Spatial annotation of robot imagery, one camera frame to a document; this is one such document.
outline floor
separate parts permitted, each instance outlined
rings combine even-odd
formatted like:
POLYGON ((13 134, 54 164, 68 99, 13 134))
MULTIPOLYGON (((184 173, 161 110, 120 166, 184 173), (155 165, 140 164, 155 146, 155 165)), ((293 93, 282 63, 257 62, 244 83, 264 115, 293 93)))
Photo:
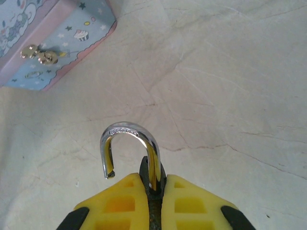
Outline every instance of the floor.
POLYGON ((0 229, 54 230, 137 172, 156 138, 167 174, 236 204, 256 229, 307 226, 306 0, 111 0, 115 32, 47 92, 0 90, 0 229))

